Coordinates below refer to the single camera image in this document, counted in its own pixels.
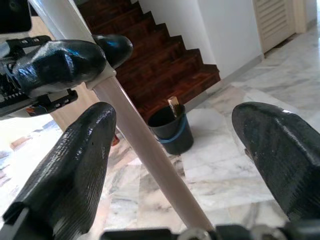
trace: black plastic part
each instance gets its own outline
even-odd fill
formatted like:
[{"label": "black plastic part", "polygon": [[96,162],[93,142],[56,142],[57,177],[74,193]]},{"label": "black plastic part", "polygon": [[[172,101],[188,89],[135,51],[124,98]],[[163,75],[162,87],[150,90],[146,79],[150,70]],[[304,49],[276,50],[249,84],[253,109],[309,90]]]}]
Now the black plastic part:
[{"label": "black plastic part", "polygon": [[93,39],[102,48],[108,63],[114,69],[129,59],[134,50],[131,41],[125,36],[93,35]]},{"label": "black plastic part", "polygon": [[106,231],[100,240],[173,240],[169,229]]},{"label": "black plastic part", "polygon": [[14,57],[15,60],[17,60],[21,57],[21,54],[25,55],[23,49],[41,46],[50,40],[51,38],[47,35],[25,37],[21,39],[7,39],[6,41],[0,43],[0,58]]},{"label": "black plastic part", "polygon": [[6,222],[0,230],[0,240],[53,240],[50,227],[35,219],[25,207],[16,219]]},{"label": "black plastic part", "polygon": [[25,95],[18,95],[14,98],[9,98],[4,102],[0,102],[0,118],[37,103],[37,99],[28,98]]},{"label": "black plastic part", "polygon": [[[151,131],[159,138],[168,140],[174,137],[182,127],[183,120],[186,118],[185,106],[181,105],[181,115],[175,118],[169,106],[164,107],[153,114],[148,120],[148,126]],[[177,139],[162,143],[164,149],[172,155],[179,155],[188,151],[194,144],[188,120],[185,127]]]},{"label": "black plastic part", "polygon": [[67,95],[61,97],[55,101],[50,101],[47,95],[40,96],[38,98],[39,104],[35,104],[31,107],[26,108],[26,112],[30,117],[39,116],[43,114],[49,114],[57,109],[64,107],[78,99],[78,94],[75,90],[68,89]]},{"label": "black plastic part", "polygon": [[30,13],[32,17],[36,17],[38,16],[38,13],[36,12],[36,10],[30,5]]},{"label": "black plastic part", "polygon": [[28,32],[32,27],[28,0],[1,0],[0,23],[0,34]]},{"label": "black plastic part", "polygon": [[87,233],[103,189],[115,127],[111,105],[98,102],[86,110],[37,166],[3,215],[5,223],[28,207],[33,218],[53,230],[55,240]]},{"label": "black plastic part", "polygon": [[245,102],[233,127],[290,220],[320,218],[320,134],[298,115]]},{"label": "black plastic part", "polygon": [[92,81],[106,66],[102,49],[81,40],[49,41],[20,58],[13,76],[29,98],[71,89]]},{"label": "black plastic part", "polygon": [[219,240],[254,240],[250,231],[240,225],[216,226],[215,234]]},{"label": "black plastic part", "polygon": [[320,220],[288,222],[281,230],[289,240],[319,240]]}]

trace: white pole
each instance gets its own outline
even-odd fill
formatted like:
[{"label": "white pole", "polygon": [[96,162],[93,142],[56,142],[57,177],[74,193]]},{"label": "white pole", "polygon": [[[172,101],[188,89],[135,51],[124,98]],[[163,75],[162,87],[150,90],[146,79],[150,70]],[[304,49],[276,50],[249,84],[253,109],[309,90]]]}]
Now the white pole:
[{"label": "white pole", "polygon": [[[68,0],[29,1],[57,40],[74,39],[94,43],[74,3]],[[115,75],[114,69],[107,65],[98,79],[90,85],[87,84],[87,87],[93,88],[101,101],[113,105],[117,114],[118,128],[185,225],[212,230],[210,221],[175,171]]]}]

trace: bucket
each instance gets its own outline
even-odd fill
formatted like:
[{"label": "bucket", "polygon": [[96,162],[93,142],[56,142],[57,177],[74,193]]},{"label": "bucket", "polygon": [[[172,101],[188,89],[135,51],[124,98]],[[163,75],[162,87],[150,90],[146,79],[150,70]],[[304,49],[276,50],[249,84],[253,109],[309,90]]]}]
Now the bucket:
[{"label": "bucket", "polygon": [[147,124],[168,154],[179,155],[189,150],[193,143],[185,106],[180,105],[182,114],[175,118],[170,106],[154,113]]}]

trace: stair step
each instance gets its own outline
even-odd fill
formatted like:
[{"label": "stair step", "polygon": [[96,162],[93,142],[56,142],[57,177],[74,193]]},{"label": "stair step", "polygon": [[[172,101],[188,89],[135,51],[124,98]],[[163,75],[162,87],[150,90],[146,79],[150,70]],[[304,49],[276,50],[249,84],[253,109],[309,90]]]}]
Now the stair step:
[{"label": "stair step", "polygon": [[145,38],[150,34],[152,29],[155,26],[155,21],[152,17],[147,17],[143,19],[141,22],[123,30],[120,32],[115,32],[113,29],[103,29],[100,31],[96,31],[91,29],[92,34],[119,34],[127,37],[130,41],[139,41],[140,39]]},{"label": "stair step", "polygon": [[96,15],[100,11],[122,4],[127,6],[132,5],[129,0],[89,0],[77,7],[83,18],[86,19],[87,17]]},{"label": "stair step", "polygon": [[153,52],[154,50],[159,49],[159,47],[162,47],[162,45],[168,41],[169,37],[170,36],[166,25],[164,23],[157,25],[157,30],[150,36],[142,40],[132,42],[133,53],[130,57],[130,60],[132,61],[146,53],[149,53],[150,51]]},{"label": "stair step", "polygon": [[139,58],[130,60],[126,65],[120,66],[117,69],[118,76],[121,76],[120,79],[125,83],[126,78],[131,73],[139,71],[140,68],[144,66],[155,66],[159,68],[160,65],[171,63],[172,61],[179,58],[185,51],[185,46],[181,41],[170,41],[163,46],[161,49],[156,49],[155,51],[150,52],[149,54],[142,55]]},{"label": "stair step", "polygon": [[152,114],[168,105],[167,99],[176,96],[181,104],[185,104],[213,84],[220,81],[219,74],[210,72],[197,72],[192,76],[179,81],[174,87],[159,92],[158,97],[152,97],[152,101],[145,101],[143,104],[136,105],[137,110],[147,121]]},{"label": "stair step", "polygon": [[93,15],[86,16],[86,23],[90,28],[101,25],[101,23],[106,23],[118,16],[132,10],[134,5],[130,4],[129,1],[123,1],[119,4],[112,5],[104,10],[100,10]]},{"label": "stair step", "polygon": [[148,68],[141,69],[136,78],[132,79],[136,86],[132,89],[127,88],[127,94],[137,103],[144,101],[145,93],[150,91],[157,93],[163,87],[171,88],[180,79],[196,73],[200,69],[201,62],[197,54],[186,54],[156,72],[152,71],[152,69],[150,71]]},{"label": "stair step", "polygon": [[107,22],[102,22],[100,25],[92,26],[92,29],[95,32],[100,31],[110,31],[113,33],[121,32],[143,20],[144,14],[141,10],[139,2],[134,4],[132,10],[127,11],[124,14],[121,14]]}]

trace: white door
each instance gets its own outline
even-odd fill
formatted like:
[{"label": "white door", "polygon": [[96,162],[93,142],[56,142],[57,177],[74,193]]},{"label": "white door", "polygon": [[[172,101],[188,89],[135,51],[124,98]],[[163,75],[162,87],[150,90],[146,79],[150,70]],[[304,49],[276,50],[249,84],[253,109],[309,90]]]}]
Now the white door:
[{"label": "white door", "polygon": [[293,0],[253,0],[263,52],[295,33]]}]

